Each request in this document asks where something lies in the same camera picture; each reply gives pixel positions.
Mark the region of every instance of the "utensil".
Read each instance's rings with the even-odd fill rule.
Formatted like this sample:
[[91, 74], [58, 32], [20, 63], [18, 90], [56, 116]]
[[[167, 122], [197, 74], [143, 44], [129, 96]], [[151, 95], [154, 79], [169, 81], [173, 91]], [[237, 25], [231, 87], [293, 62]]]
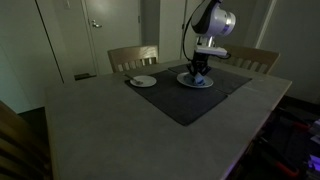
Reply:
[[141, 84], [143, 84], [143, 82], [142, 81], [138, 81], [138, 80], [136, 80], [134, 77], [132, 77], [132, 76], [130, 76], [130, 75], [128, 75], [128, 74], [124, 74], [127, 78], [129, 78], [129, 79], [131, 79], [132, 81], [134, 81], [137, 85], [141, 85]]

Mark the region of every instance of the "plate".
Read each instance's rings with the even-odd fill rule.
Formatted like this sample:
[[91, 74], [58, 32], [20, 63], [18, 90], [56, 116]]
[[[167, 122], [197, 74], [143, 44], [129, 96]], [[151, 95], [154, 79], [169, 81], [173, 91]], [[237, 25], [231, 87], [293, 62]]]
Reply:
[[190, 76], [188, 72], [180, 73], [177, 76], [177, 80], [181, 84], [183, 84], [185, 86], [188, 86], [188, 87], [192, 87], [192, 88], [208, 88], [208, 87], [213, 85], [212, 79], [209, 78], [208, 76], [204, 76], [203, 79], [204, 79], [204, 85], [196, 86], [196, 85], [193, 84], [192, 76]]
[[137, 87], [151, 87], [157, 83], [156, 78], [151, 76], [135, 76], [134, 79], [143, 82], [142, 84], [137, 84], [135, 81], [130, 80], [130, 83]]

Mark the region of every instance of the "cable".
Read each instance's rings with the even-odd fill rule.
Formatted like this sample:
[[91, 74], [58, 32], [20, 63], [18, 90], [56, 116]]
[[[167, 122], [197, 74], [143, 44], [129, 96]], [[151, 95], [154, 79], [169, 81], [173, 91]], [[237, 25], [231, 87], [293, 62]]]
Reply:
[[189, 20], [188, 20], [188, 22], [186, 24], [186, 27], [185, 27], [185, 29], [183, 31], [182, 50], [183, 50], [184, 57], [186, 57], [188, 59], [188, 61], [191, 61], [192, 59], [188, 58], [188, 56], [186, 54], [186, 49], [185, 49], [185, 45], [184, 45], [185, 43], [184, 42], [185, 42], [185, 39], [186, 39], [186, 34], [187, 34], [187, 31], [188, 31], [188, 27], [189, 27], [190, 21], [192, 19], [192, 16], [193, 16], [194, 12], [196, 12], [196, 10], [199, 8], [199, 6], [201, 6], [201, 4], [199, 4], [198, 7], [192, 12], [192, 14], [191, 14], [191, 16], [190, 16], [190, 18], [189, 18]]

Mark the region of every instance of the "door handle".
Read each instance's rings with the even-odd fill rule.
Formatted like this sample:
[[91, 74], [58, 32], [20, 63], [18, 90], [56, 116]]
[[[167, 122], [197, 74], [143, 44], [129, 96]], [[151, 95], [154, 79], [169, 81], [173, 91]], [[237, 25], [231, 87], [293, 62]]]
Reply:
[[102, 27], [102, 25], [99, 25], [96, 23], [96, 20], [92, 20], [91, 22], [92, 22], [92, 27], [94, 27], [94, 28], [101, 28]]

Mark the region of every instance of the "white door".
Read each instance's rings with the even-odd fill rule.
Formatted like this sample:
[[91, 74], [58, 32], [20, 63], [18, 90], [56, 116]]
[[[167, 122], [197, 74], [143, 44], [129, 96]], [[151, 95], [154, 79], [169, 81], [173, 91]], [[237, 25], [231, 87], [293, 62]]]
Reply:
[[139, 0], [85, 0], [100, 75], [112, 73], [108, 50], [140, 45], [139, 3]]
[[180, 59], [185, 4], [185, 0], [160, 1], [160, 62]]

